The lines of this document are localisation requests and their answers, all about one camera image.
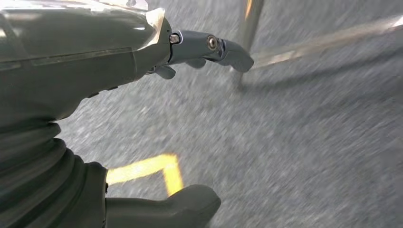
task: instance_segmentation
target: yellow floor marking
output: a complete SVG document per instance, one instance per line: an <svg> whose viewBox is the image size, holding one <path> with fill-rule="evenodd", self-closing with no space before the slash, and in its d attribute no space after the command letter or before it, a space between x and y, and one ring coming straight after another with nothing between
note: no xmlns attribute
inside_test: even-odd
<svg viewBox="0 0 403 228"><path fill-rule="evenodd" d="M108 171L106 182L110 185L145 177L162 170L168 195L183 188L181 171L175 154L162 154L153 158Z"/></svg>
<svg viewBox="0 0 403 228"><path fill-rule="evenodd" d="M252 2L253 2L253 0L248 0L248 3L246 4L245 19L247 19L249 17L250 9L252 8Z"/></svg>

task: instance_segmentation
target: robotic arm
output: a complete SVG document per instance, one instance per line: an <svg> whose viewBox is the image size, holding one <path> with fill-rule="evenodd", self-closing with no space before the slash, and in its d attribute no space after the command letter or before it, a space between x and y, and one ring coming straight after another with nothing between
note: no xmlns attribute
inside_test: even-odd
<svg viewBox="0 0 403 228"><path fill-rule="evenodd" d="M60 128L53 122L69 117L84 98L100 91L151 73L171 79L175 75L171 65L201 68L206 61L240 72L253 65L249 54L231 41L195 31L172 31L161 9L145 11L92 0L1 0L0 227L121 224L107 218L114 214L112 208L119 211L119 218L122 208L131 214L130 202L106 205L107 170L74 155L55 138ZM218 199L211 191L203 192L214 202ZM203 194L192 190L191 199L199 198L194 205L208 202ZM152 222L196 227L192 222L200 216L171 221L163 210L172 205L168 214L175 216L198 211L183 203L191 199L182 194L158 207L153 202L133 203L150 213L160 211L165 218L159 223L151 215L152 221L145 223L148 228L153 228ZM201 213L200 224L213 216L218 209L214 205ZM123 223L131 222L129 218Z"/></svg>

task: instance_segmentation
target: screw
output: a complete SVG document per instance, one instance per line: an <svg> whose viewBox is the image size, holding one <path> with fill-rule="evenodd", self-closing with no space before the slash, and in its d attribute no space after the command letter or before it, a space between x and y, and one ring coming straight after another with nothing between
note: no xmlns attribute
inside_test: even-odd
<svg viewBox="0 0 403 228"><path fill-rule="evenodd" d="M209 47L210 50L215 51L217 49L217 39L215 36L209 36L207 38L207 46Z"/></svg>
<svg viewBox="0 0 403 228"><path fill-rule="evenodd" d="M179 37L178 34L172 34L169 36L169 42L171 44L177 44L181 41L181 38Z"/></svg>

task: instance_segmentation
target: asphalt ground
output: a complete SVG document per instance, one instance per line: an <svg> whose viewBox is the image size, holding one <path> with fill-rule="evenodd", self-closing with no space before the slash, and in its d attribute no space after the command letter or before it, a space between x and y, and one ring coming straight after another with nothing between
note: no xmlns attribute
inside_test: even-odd
<svg viewBox="0 0 403 228"><path fill-rule="evenodd" d="M227 39L243 6L148 2L174 29ZM401 0L267 0L252 53L398 14ZM214 228L403 227L403 33L249 72L242 92L228 68L174 68L83 101L59 137L108 168L175 153L185 186L222 198ZM108 196L167 193L158 173Z"/></svg>

